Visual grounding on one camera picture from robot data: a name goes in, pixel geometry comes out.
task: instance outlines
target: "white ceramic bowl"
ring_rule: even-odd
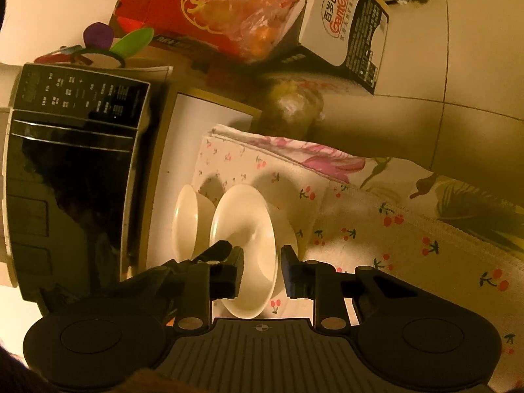
[[[193,186],[185,185],[178,195],[173,215],[175,260],[192,260],[209,248],[209,231],[215,206]]]
[[[277,280],[278,258],[268,204],[252,186],[229,189],[216,208],[210,245],[225,239],[244,249],[244,273],[238,297],[223,299],[234,316],[251,319],[271,300]]]
[[[274,284],[274,290],[271,297],[279,295],[284,290],[284,276],[282,275],[282,264],[280,263],[280,252],[284,245],[291,245],[293,251],[298,256],[298,244],[297,237],[295,236],[294,230],[289,223],[284,211],[279,210],[274,205],[268,203],[269,215],[271,216],[271,222],[273,224],[274,231],[274,242],[276,245],[277,259],[278,259],[278,270],[277,280]]]

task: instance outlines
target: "microwave control panel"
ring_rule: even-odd
[[[138,127],[149,84],[65,65],[26,64],[14,109]]]

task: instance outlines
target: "pink flower print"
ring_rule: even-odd
[[[385,202],[382,202],[382,205],[378,208],[378,212],[380,214],[384,213],[386,216],[389,216],[390,213],[395,213],[395,211],[393,211],[391,208],[388,208]]]
[[[266,161],[264,161],[260,157],[256,157],[255,162],[257,163],[257,170],[260,170],[261,168],[266,166]]]
[[[439,253],[439,243],[437,241],[431,243],[431,239],[429,239],[427,236],[424,236],[422,238],[422,243],[426,245],[426,247],[422,250],[423,256],[427,256],[429,253]]]
[[[286,139],[284,137],[276,137],[276,140],[274,141],[274,145],[279,148],[285,148],[288,143],[291,142],[291,140]]]
[[[350,231],[350,230],[347,229],[346,227],[343,227],[343,228],[341,229],[341,231],[342,231],[343,233],[346,233],[346,234],[344,235],[344,240],[345,240],[345,241],[347,241],[349,238],[353,238],[353,239],[357,238],[357,231],[356,231],[356,229],[353,229],[353,230]]]
[[[310,193],[310,190],[311,190],[311,186],[306,187],[305,190],[301,189],[300,190],[300,194],[299,194],[299,198],[300,199],[302,199],[302,198],[309,198],[310,200],[314,200],[316,198],[315,192],[311,192]]]
[[[389,254],[384,254],[382,256],[382,260],[388,261],[390,257],[391,256]],[[391,271],[395,268],[394,265],[392,264],[388,264],[388,265],[386,265],[385,263],[383,264],[382,260],[373,259],[373,266],[375,267],[375,269],[388,269],[389,271]]]
[[[271,144],[271,137],[269,136],[262,136],[260,138],[250,140],[248,142],[249,144],[253,144],[255,146],[264,146],[264,145],[270,145]]]
[[[330,156],[337,156],[339,154],[349,156],[349,154],[339,151],[335,148],[326,146],[325,144],[308,143],[306,146],[303,147],[303,149],[310,152],[324,152]]]
[[[344,192],[344,191],[346,191],[347,189],[348,189],[347,186],[341,185],[341,186],[340,186],[340,192],[337,192],[337,193],[335,194],[335,197],[340,198],[340,197],[342,196],[342,193],[341,193],[341,192]]]
[[[502,348],[502,352],[506,352],[508,355],[512,355],[515,350],[513,348],[513,339],[515,338],[515,334],[506,334],[504,336],[504,340],[506,340],[506,344],[509,344],[508,349]]]
[[[318,238],[322,239],[322,231],[316,231],[316,232],[314,232],[314,233],[316,233],[316,236],[318,236]],[[315,244],[315,245],[322,245],[322,246],[324,246],[324,245],[326,245],[326,242],[325,242],[325,241],[320,241],[320,240],[316,239],[316,240],[314,241],[314,244]]]
[[[489,276],[488,272],[484,272],[480,277],[480,286],[490,285],[491,287],[497,288],[498,291],[504,292],[509,288],[509,281],[504,279],[498,284],[494,280],[499,279],[502,276],[502,271],[500,269],[495,269],[492,276]]]
[[[271,307],[273,308],[273,313],[274,314],[277,314],[278,312],[278,308],[280,307],[280,300],[278,299],[277,301],[273,301],[271,300]]]
[[[362,170],[365,164],[365,158],[349,157],[337,160],[322,154],[310,157],[302,163],[307,168],[336,178],[344,183],[349,183],[348,175]]]

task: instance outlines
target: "floral tablecloth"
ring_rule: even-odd
[[[524,209],[409,161],[217,126],[203,139],[192,184],[217,204],[240,183],[285,212],[300,259],[344,272],[374,266],[490,320],[504,345],[491,387],[522,385]],[[311,301],[281,291],[261,317],[312,313]],[[231,317],[220,302],[213,315]]]

